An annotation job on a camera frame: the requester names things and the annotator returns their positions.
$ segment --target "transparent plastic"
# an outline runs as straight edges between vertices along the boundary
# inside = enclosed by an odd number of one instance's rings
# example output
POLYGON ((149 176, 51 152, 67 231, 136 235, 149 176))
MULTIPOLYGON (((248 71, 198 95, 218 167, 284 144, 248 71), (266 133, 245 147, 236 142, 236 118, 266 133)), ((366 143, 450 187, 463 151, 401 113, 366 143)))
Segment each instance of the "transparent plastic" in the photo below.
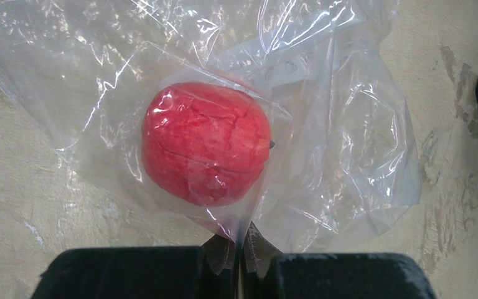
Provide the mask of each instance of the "transparent plastic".
MULTIPOLYGON (((135 210, 182 214, 232 240, 257 211, 281 250, 323 248, 383 232, 418 200, 405 99, 374 50, 395 9, 379 0, 0 0, 0 88, 72 169, 135 210), (263 148, 259 176, 223 205, 200 194, 223 188, 226 197, 241 181, 221 177, 232 149, 206 147, 183 164, 195 204, 143 164, 153 98, 189 82, 253 99, 275 144, 263 148), (346 234, 361 223, 362 236, 346 234)), ((201 115, 220 128, 221 115, 201 115)))

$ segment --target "apple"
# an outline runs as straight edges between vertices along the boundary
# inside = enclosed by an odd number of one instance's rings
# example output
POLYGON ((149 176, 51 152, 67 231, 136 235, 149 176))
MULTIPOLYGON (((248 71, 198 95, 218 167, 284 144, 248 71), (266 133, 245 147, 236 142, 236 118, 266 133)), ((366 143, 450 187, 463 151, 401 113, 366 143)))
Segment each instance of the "apple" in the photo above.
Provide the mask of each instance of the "apple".
POLYGON ((268 159, 270 125, 245 92, 178 83, 152 100, 142 125, 142 161, 160 188, 191 204, 239 201, 268 159))

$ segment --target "table surface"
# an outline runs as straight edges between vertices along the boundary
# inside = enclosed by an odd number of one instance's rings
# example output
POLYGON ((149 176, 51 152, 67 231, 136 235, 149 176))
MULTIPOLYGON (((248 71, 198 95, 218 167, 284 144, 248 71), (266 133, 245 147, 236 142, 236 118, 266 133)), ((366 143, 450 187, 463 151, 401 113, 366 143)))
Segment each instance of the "table surface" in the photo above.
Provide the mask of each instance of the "table surface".
MULTIPOLYGON (((478 0, 403 1, 381 53, 408 99, 423 195, 391 231, 347 251, 407 254, 438 298, 478 298, 478 0)), ((209 237, 82 181, 0 91, 0 298, 28 298, 65 249, 209 237)))

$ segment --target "toy apple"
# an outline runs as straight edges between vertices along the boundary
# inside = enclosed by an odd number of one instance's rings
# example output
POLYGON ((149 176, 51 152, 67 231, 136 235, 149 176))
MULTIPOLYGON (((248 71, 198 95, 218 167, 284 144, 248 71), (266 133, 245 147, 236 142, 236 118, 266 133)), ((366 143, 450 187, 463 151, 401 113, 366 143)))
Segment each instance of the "toy apple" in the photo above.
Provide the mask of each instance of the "toy apple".
POLYGON ((207 83, 161 90, 142 126, 142 161, 162 189, 198 206, 239 201, 263 171, 270 125, 248 94, 207 83))

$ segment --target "clear plastic bag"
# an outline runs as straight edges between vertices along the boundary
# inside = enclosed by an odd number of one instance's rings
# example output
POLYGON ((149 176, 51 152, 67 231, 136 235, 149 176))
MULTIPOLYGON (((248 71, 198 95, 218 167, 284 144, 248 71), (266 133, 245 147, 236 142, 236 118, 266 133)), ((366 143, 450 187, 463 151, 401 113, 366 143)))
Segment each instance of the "clear plastic bag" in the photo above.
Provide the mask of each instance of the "clear plastic bag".
MULTIPOLYGON (((135 209, 240 240, 262 199, 255 221, 281 250, 351 243, 418 199, 416 182, 399 186, 414 165, 405 101, 373 49, 394 11, 385 0, 0 0, 0 87, 79 175, 135 209), (179 199, 143 167, 146 110, 186 82, 241 90, 266 115, 275 147, 237 202, 179 199)), ((219 153, 183 166, 188 190, 224 167, 219 153)), ((203 184, 222 187, 220 175, 203 184)))

